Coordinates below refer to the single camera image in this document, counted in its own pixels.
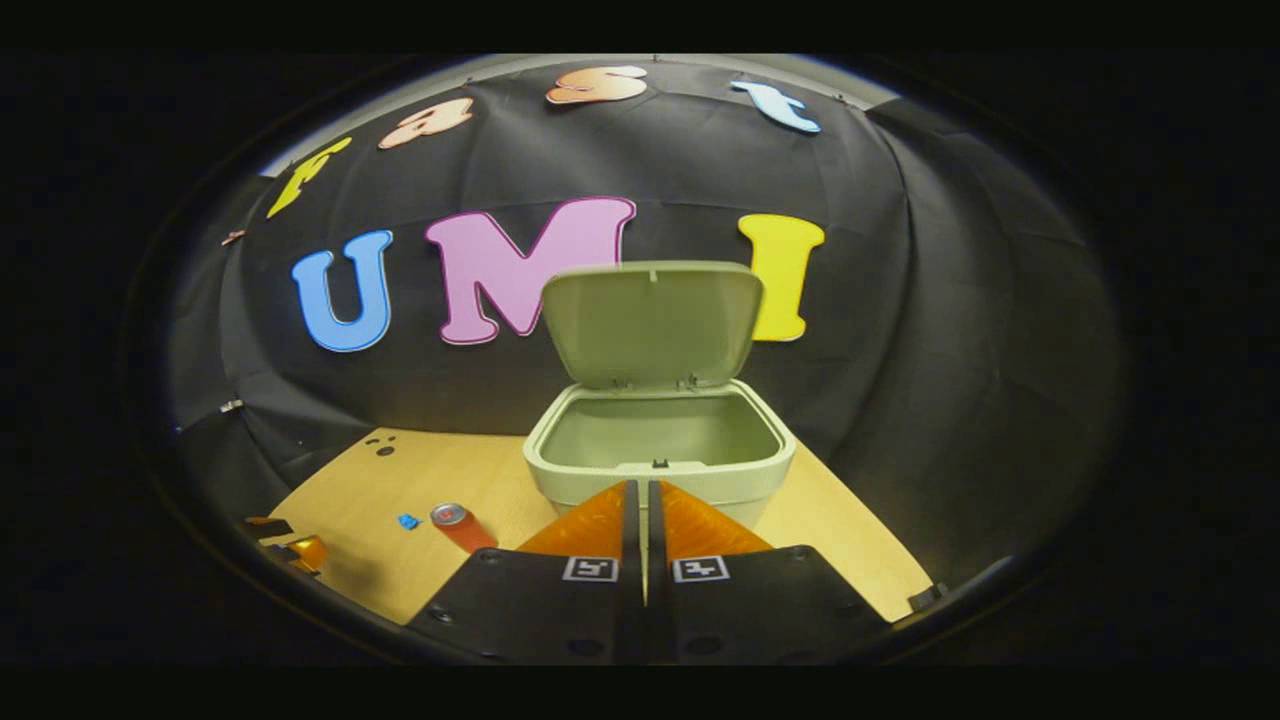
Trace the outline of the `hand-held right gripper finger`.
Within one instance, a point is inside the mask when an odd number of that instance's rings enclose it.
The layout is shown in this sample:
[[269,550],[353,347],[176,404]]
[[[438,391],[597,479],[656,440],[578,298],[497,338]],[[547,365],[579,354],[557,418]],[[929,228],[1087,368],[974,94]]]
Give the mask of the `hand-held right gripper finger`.
[[891,623],[814,547],[774,547],[677,486],[648,486],[646,641],[677,665],[822,665]]
[[612,665],[643,659],[640,488],[626,480],[614,555],[474,553],[408,629],[479,662]]

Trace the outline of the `red pop can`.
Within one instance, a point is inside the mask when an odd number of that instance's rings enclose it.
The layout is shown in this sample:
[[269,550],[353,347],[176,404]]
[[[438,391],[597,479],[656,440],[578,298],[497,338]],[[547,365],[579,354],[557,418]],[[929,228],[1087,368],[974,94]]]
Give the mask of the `red pop can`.
[[430,521],[449,542],[466,553],[499,547],[497,538],[462,503],[436,505],[430,511]]

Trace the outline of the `green desktop garbage bin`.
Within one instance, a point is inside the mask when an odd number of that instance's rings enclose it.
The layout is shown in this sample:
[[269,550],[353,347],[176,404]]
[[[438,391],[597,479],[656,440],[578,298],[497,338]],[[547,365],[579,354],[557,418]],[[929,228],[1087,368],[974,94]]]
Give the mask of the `green desktop garbage bin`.
[[722,261],[585,266],[547,282],[541,314],[572,382],[524,456],[557,512],[621,480],[667,480],[759,523],[797,448],[739,377],[763,299],[756,274]]

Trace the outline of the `black backdrop cloth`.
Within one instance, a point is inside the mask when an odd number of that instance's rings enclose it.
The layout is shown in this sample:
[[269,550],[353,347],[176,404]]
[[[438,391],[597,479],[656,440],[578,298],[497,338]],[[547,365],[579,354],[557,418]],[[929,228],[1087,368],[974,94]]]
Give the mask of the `black backdrop cloth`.
[[[748,263],[737,220],[815,223],[794,340],[744,378],[937,583],[1020,557],[1092,486],[1123,354],[1105,278],[1061,196],[928,104],[804,61],[635,58],[639,97],[554,109],[585,56],[415,81],[316,131],[224,193],[155,334],[178,434],[237,410],[250,461],[200,482],[227,512],[282,500],[360,430],[526,436],[570,383],[543,319],[488,295],[448,343],[426,228],[486,211],[480,281],[504,290],[556,208],[632,200],[626,260]],[[244,237],[221,246],[234,231]]]

